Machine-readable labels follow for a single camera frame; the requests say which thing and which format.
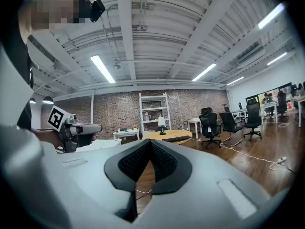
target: keyboard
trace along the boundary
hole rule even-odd
[[[179,137],[162,139],[162,141],[172,143],[172,142],[179,142],[179,141],[182,141],[182,140],[186,140],[186,139],[189,139],[189,138],[191,138],[189,135],[184,135],[184,136],[179,136]]]

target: round wooden table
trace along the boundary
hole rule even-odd
[[[149,133],[145,136],[142,137],[142,139],[155,139],[155,140],[163,140],[163,139],[168,139],[168,138],[174,138],[174,137],[181,137],[188,135],[190,138],[193,136],[193,134],[189,131],[184,131],[184,130],[167,130],[164,131],[166,135],[160,135],[160,132],[153,132]],[[179,142],[172,142],[176,144],[182,144],[187,142],[189,139],[185,139]]]

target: white ceiling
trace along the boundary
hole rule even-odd
[[[37,93],[55,97],[165,83],[219,88],[264,70],[266,61],[294,45],[284,12],[262,30],[257,27],[279,3],[276,0],[102,2],[107,11],[96,23],[29,38],[29,52],[40,66],[34,71]],[[90,60],[97,54],[115,84]],[[217,66],[192,83],[212,63]]]

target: wooden floor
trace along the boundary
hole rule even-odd
[[[258,136],[253,136],[252,141],[249,141],[249,136],[246,136],[242,143],[234,147],[236,150],[245,154],[263,158],[270,161],[277,161],[279,158],[286,156],[287,165],[290,169],[297,171],[300,166],[305,147],[305,124],[302,123],[302,128],[298,128],[297,121],[294,120],[293,113],[289,115],[288,122],[290,124],[285,128],[280,128],[276,124],[264,124],[262,126],[263,139]],[[243,133],[248,133],[249,129],[243,129]],[[222,132],[220,139],[225,140],[229,136],[228,132]],[[198,134],[198,138],[206,140],[202,134]],[[229,141],[231,144],[236,143],[241,138],[241,133],[232,134]],[[224,147],[219,148],[215,144],[210,144],[208,149],[205,148],[206,144],[202,142],[190,140],[182,146],[185,148],[194,148],[203,152],[208,152],[224,159],[229,164],[236,167],[238,170],[244,172],[254,181],[260,184],[271,196],[290,187],[293,183],[295,174],[286,169],[284,166],[279,165],[278,170],[272,171],[269,169],[270,163],[247,157],[246,155],[239,154],[233,150]],[[149,191],[154,180],[154,169],[151,162],[148,163],[146,169],[142,173],[137,182],[137,189],[140,191]],[[144,195],[137,192],[137,198]],[[138,213],[141,213],[145,206],[151,199],[150,195],[137,200]]]

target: ceiling light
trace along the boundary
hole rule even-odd
[[[261,30],[266,24],[275,18],[284,9],[284,5],[280,3],[277,5],[261,22],[258,24],[258,28]]]
[[[43,101],[44,104],[54,104],[53,98],[46,96]]]
[[[105,78],[109,81],[109,83],[115,83],[113,77],[110,75],[105,65],[101,61],[98,55],[91,57],[91,60],[96,65],[96,67],[100,70],[100,72],[105,76]]]
[[[228,85],[231,85],[231,84],[233,84],[234,82],[237,82],[237,81],[239,81],[239,80],[241,80],[241,79],[243,79],[244,77],[241,77],[241,78],[239,78],[239,79],[237,79],[237,80],[235,80],[235,81],[232,81],[232,82],[230,82],[229,84],[227,84],[227,86]]]
[[[31,104],[35,104],[35,103],[36,103],[35,98],[31,97],[31,98],[30,98],[30,103],[31,103]]]
[[[200,77],[202,77],[204,74],[208,73],[212,68],[216,66],[215,63],[212,63],[209,67],[207,67],[200,75],[198,75],[195,79],[192,80],[192,82],[197,81]]]
[[[267,65],[270,65],[270,64],[274,63],[275,61],[279,60],[280,58],[283,58],[286,54],[287,54],[287,52],[284,52],[282,55],[278,56],[276,59],[273,59],[272,61],[270,61]]]

